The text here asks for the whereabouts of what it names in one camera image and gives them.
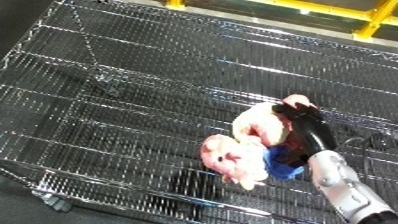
black floor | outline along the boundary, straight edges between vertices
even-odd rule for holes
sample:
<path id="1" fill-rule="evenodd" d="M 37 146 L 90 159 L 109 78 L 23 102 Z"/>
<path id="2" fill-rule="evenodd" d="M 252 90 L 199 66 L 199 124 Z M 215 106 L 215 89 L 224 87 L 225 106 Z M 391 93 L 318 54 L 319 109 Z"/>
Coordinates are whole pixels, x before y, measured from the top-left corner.
<path id="1" fill-rule="evenodd" d="M 0 58 L 12 48 L 51 0 L 0 0 Z M 2 224 L 127 224 L 136 220 L 87 209 L 67 214 L 45 206 L 30 192 L 0 176 L 0 223 Z"/>

blue fabric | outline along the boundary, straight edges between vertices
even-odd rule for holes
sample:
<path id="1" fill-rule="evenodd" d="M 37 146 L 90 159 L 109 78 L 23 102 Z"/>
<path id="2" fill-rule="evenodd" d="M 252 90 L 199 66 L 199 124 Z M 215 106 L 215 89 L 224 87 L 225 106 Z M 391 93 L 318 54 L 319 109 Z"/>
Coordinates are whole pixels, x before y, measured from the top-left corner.
<path id="1" fill-rule="evenodd" d="M 273 146 L 264 150 L 263 158 L 270 175 L 281 180 L 291 180 L 304 171 L 302 166 L 293 168 L 276 161 L 277 158 L 285 157 L 287 153 L 286 146 Z"/>

yellow railing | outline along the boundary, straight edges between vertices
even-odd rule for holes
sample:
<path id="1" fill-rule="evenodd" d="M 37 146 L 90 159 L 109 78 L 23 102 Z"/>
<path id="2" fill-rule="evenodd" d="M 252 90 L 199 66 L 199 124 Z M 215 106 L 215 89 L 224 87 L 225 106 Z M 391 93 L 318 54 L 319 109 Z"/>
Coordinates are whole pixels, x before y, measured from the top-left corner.
<path id="1" fill-rule="evenodd" d="M 398 17 L 392 16 L 392 12 L 394 12 L 394 10 L 397 8 L 398 0 L 379 0 L 379 3 L 374 7 L 374 9 L 371 9 L 369 11 L 359 11 L 297 0 L 246 1 L 366 21 L 367 24 L 364 27 L 352 33 L 354 40 L 363 42 L 371 42 L 372 36 L 382 24 L 398 26 Z M 175 10 L 184 10 L 185 1 L 167 0 L 167 7 Z"/>

wire shelf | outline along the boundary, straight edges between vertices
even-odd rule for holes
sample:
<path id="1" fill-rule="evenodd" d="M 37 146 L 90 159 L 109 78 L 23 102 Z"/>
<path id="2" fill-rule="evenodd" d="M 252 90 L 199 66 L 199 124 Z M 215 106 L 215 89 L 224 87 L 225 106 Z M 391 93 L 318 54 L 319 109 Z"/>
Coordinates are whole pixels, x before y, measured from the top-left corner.
<path id="1" fill-rule="evenodd" d="M 398 209 L 398 55 L 144 5 L 57 0 L 0 64 L 0 159 L 158 223 L 342 223 L 306 171 L 245 192 L 199 160 L 250 105 L 307 95 Z"/>

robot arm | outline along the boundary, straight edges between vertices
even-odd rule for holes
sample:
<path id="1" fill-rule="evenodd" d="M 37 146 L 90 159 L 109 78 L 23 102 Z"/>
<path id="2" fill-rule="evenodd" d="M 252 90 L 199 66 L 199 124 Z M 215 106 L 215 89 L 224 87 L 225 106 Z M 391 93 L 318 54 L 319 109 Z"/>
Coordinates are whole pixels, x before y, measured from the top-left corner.
<path id="1" fill-rule="evenodd" d="M 276 105 L 273 110 L 292 122 L 297 141 L 303 146 L 312 182 L 347 223 L 397 224 L 398 215 L 372 189 L 363 184 L 355 170 L 337 152 L 331 130 L 319 110 L 296 104 L 297 109 Z"/>

